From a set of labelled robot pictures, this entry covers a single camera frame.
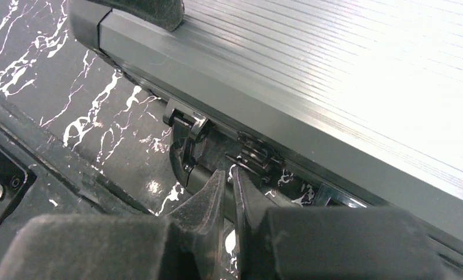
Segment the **black foam-lined poker case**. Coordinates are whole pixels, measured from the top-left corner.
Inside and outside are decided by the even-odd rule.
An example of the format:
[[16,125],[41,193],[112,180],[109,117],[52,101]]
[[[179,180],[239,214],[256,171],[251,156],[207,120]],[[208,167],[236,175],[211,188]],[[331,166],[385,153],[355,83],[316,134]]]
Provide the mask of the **black foam-lined poker case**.
[[316,205],[394,205],[463,269],[463,1],[184,1],[169,32],[69,1],[78,42],[167,102],[190,145],[215,128],[262,179]]

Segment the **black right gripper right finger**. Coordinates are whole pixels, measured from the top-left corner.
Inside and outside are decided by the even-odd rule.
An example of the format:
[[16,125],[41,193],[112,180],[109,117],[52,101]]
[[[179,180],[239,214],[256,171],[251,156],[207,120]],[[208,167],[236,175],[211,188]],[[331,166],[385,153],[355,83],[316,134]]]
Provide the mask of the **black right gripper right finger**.
[[446,279],[419,221],[393,207],[285,207],[234,168],[240,279]]

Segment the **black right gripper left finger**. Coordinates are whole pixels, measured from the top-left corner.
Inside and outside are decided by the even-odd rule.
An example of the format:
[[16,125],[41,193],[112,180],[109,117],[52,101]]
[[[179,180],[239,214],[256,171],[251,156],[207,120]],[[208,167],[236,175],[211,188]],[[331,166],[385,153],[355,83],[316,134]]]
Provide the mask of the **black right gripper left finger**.
[[226,173],[165,216],[41,215],[18,233],[0,279],[219,279]]

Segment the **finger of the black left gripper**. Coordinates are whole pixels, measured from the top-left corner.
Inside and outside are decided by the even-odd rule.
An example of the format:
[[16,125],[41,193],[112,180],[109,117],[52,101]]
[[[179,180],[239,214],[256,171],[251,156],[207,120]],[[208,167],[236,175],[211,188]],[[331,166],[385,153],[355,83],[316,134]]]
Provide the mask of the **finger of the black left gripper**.
[[182,0],[93,0],[102,6],[118,9],[173,32],[183,21],[185,14]]

